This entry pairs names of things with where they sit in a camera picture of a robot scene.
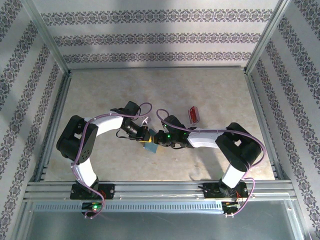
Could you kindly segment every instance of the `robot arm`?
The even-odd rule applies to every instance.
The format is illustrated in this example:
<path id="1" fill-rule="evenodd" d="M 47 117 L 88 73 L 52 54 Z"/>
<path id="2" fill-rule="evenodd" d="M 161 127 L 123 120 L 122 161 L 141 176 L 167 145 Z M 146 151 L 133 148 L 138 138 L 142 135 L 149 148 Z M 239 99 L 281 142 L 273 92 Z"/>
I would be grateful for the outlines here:
<path id="1" fill-rule="evenodd" d="M 135 116 L 139 108 L 137 104 L 129 101 L 125 108 L 114 108 L 110 113 Z M 82 134 L 85 124 L 90 119 L 81 118 L 77 115 L 70 119 L 56 145 L 62 156 L 72 161 L 76 159 L 82 138 L 82 136 L 80 138 L 77 136 Z M 165 118 L 164 122 L 181 129 L 186 129 L 173 115 Z M 162 122 L 164 130 L 160 130 L 155 136 L 151 136 L 147 126 L 138 126 L 130 117 L 107 115 L 91 121 L 84 136 L 80 158 L 74 166 L 79 179 L 88 187 L 94 190 L 98 189 L 99 179 L 92 169 L 90 155 L 96 136 L 115 129 L 124 130 L 131 140 L 153 142 L 160 146 L 175 147 L 176 144 L 179 144 L 182 148 L 209 147 L 221 149 L 230 163 L 219 181 L 219 190 L 225 196 L 228 196 L 230 191 L 232 192 L 261 153 L 260 146 L 246 136 L 230 132 L 201 132 L 201 130 L 207 131 L 207 129 L 195 127 L 189 129 L 196 130 L 196 132 L 189 132 L 171 127 L 164 122 Z M 226 130 L 249 134 L 238 123 L 234 122 L 226 127 Z"/>

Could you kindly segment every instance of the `robotic arm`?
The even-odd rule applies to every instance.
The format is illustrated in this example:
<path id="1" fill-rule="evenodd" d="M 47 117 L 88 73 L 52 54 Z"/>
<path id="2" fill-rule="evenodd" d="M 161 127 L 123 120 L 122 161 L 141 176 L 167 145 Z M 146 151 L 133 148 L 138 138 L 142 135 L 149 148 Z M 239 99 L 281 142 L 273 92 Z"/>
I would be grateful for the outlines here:
<path id="1" fill-rule="evenodd" d="M 110 130 L 122 129 L 128 134 L 130 140 L 152 142 L 164 147 L 174 148 L 176 144 L 179 144 L 181 148 L 190 149 L 219 148 L 230 163 L 218 183 L 218 192 L 222 197 L 229 197 L 234 193 L 240 180 L 262 151 L 257 140 L 235 122 L 225 129 L 219 130 L 195 127 L 187 129 L 174 115 L 168 114 L 165 119 L 161 119 L 158 115 L 164 130 L 159 130 L 152 136 L 147 126 L 139 126 L 132 120 L 132 118 L 147 115 L 151 109 L 146 114 L 137 115 L 139 110 L 141 110 L 139 105 L 129 101 L 124 108 L 111 109 L 109 113 L 94 119 L 82 118 L 77 115 L 71 117 L 57 141 L 56 147 L 63 157 L 75 161 L 74 171 L 77 175 L 77 181 L 82 183 L 79 185 L 83 190 L 92 195 L 94 192 L 87 187 L 98 190 L 99 179 L 93 171 L 90 155 L 96 136 Z"/>

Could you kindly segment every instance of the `wire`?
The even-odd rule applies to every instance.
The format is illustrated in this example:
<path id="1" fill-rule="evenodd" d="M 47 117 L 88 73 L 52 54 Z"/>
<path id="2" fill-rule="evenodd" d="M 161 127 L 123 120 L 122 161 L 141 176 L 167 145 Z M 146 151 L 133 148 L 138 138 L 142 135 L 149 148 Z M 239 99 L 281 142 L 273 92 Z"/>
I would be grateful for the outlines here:
<path id="1" fill-rule="evenodd" d="M 107 195 L 106 195 L 106 193 L 104 191 L 101 190 L 101 191 L 99 191 L 99 193 L 101 193 L 104 198 L 107 197 Z"/>
<path id="2" fill-rule="evenodd" d="M 144 117 L 144 116 L 147 116 L 151 110 L 152 110 L 152 104 L 150 102 L 144 102 L 140 105 L 140 107 L 142 105 L 149 105 L 150 106 L 150 109 L 147 113 L 144 113 L 142 115 L 139 115 L 139 116 L 136 116 L 136 115 L 127 115 L 127 114 L 119 114 L 119 113 L 106 113 L 106 114 L 102 114 L 102 115 L 99 115 L 99 116 L 96 116 L 94 118 L 91 118 L 85 125 L 84 125 L 84 128 L 83 128 L 83 132 L 82 132 L 82 136 L 81 136 L 81 140 L 80 140 L 80 145 L 79 145 L 79 150 L 78 150 L 78 153 L 76 154 L 76 157 L 74 159 L 74 162 L 71 163 L 71 170 L 73 172 L 73 174 L 75 175 L 75 178 L 76 180 L 81 184 L 83 185 L 84 187 L 86 187 L 87 189 L 89 189 L 91 192 L 97 194 L 99 197 L 101 197 L 102 199 L 102 206 L 101 206 L 101 209 L 96 213 L 95 211 L 92 211 L 92 210 L 88 210 L 84 213 L 84 217 L 86 218 L 87 217 L 87 214 L 88 213 L 95 213 L 95 215 L 91 216 L 90 219 L 93 219 L 95 218 L 96 216 L 98 216 L 102 210 L 104 209 L 105 205 L 106 205 L 106 200 L 104 198 L 104 196 L 94 190 L 93 188 L 91 188 L 90 186 L 86 185 L 86 183 L 84 183 L 81 179 L 80 179 L 80 176 L 78 175 L 77 171 L 76 171 L 76 168 L 75 168 L 75 165 L 78 163 L 79 161 L 79 158 L 80 158 L 80 155 L 81 155 L 81 151 L 84 147 L 84 142 L 85 142 L 85 136 L 86 136 L 86 132 L 87 132 L 87 128 L 89 126 L 90 123 L 92 123 L 93 121 L 97 120 L 97 119 L 101 119 L 101 118 L 104 118 L 104 117 L 110 117 L 110 116 L 118 116 L 118 117 L 127 117 L 127 118 L 134 118 L 134 117 L 137 117 L 137 118 L 141 118 L 141 117 Z"/>
<path id="3" fill-rule="evenodd" d="M 235 201 L 237 201 L 239 198 L 241 198 L 241 195 L 237 191 L 235 191 L 235 193 L 236 193 L 236 200 Z"/>

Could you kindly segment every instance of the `metal frame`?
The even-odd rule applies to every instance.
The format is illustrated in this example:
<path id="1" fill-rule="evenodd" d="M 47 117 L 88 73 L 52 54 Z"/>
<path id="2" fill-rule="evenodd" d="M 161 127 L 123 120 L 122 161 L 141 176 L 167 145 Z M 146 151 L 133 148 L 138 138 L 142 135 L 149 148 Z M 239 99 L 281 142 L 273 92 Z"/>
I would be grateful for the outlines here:
<path id="1" fill-rule="evenodd" d="M 92 72 L 92 71 L 105 71 L 105 70 L 128 70 L 128 69 L 146 69 L 146 70 L 172 70 L 172 69 L 201 69 L 201 70 L 225 70 L 225 69 L 241 69 L 244 67 L 240 65 L 230 65 L 230 66 L 134 66 L 134 67 L 109 67 L 109 68 L 75 68 L 71 69 L 73 73 L 75 72 Z"/>
<path id="2" fill-rule="evenodd" d="M 258 123 L 260 126 L 264 145 L 265 145 L 267 152 L 268 152 L 269 160 L 270 160 L 271 164 L 274 165 L 274 168 L 275 168 L 275 171 L 277 174 L 277 176 L 275 176 L 275 177 L 277 177 L 278 179 L 285 179 L 285 176 L 283 175 L 283 172 L 282 172 L 282 169 L 281 169 L 281 166 L 279 163 L 279 159 L 277 157 L 276 150 L 275 150 L 275 147 L 273 145 L 273 142 L 272 142 L 269 130 L 268 130 L 268 126 L 267 126 L 267 122 L 266 122 L 266 119 L 264 116 L 264 112 L 263 112 L 262 107 L 260 105 L 258 95 L 255 90 L 251 75 L 245 74 L 244 77 L 245 77 L 246 84 L 248 86 L 248 90 L 249 90 L 249 93 L 251 96 L 255 115 L 257 117 L 257 120 L 258 120 Z"/>
<path id="3" fill-rule="evenodd" d="M 107 207 L 103 211 L 221 214 L 221 199 L 205 199 L 198 188 L 200 184 L 212 182 L 217 181 L 103 182 L 115 184 L 114 198 L 106 201 Z M 79 212 L 83 202 L 90 202 L 71 200 L 72 184 L 74 182 L 29 182 L 12 239 L 27 237 L 34 212 Z M 252 189 L 249 181 L 247 188 L 248 191 Z M 310 239 L 290 180 L 257 180 L 249 201 L 284 201 L 296 239 Z"/>
<path id="4" fill-rule="evenodd" d="M 58 46 L 50 34 L 44 20 L 42 19 L 39 11 L 35 3 L 32 0 L 21 0 L 23 7 L 25 8 L 26 12 L 29 14 L 32 22 L 36 26 L 38 32 L 40 33 L 44 43 L 48 46 L 50 52 L 52 53 L 55 61 L 58 63 L 59 67 L 63 70 L 64 73 L 69 72 L 69 68 L 61 52 L 58 49 Z"/>
<path id="5" fill-rule="evenodd" d="M 268 44 L 272 34 L 276 30 L 277 25 L 278 25 L 279 21 L 281 20 L 283 14 L 285 13 L 290 2 L 291 2 L 291 0 L 280 0 L 277 3 L 277 5 L 275 6 L 273 14 L 272 14 L 269 22 L 265 26 L 265 28 L 261 34 L 261 37 L 260 37 L 257 45 L 255 46 L 248 63 L 246 64 L 246 66 L 244 68 L 244 70 L 247 74 L 250 74 L 251 71 L 253 70 L 253 68 L 255 67 L 258 59 L 260 58 L 262 52 L 264 51 L 266 45 Z"/>

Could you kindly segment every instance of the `enclosure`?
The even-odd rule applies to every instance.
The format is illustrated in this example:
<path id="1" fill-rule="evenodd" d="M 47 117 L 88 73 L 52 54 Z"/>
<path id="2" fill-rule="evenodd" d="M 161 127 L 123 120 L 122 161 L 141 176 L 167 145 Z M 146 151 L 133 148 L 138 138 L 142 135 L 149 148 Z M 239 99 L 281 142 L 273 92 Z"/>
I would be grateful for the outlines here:
<path id="1" fill-rule="evenodd" d="M 79 239 L 93 225 L 93 238 L 228 239 L 240 228 L 248 239 L 320 238 L 319 0 L 0 1 L 0 239 Z M 221 216 L 197 188 L 226 172 L 219 149 L 153 153 L 113 130 L 90 160 L 114 197 L 100 218 L 82 219 L 58 138 L 72 116 L 128 101 L 153 105 L 155 132 L 166 109 L 187 128 L 236 122 L 262 141 L 243 212 Z"/>

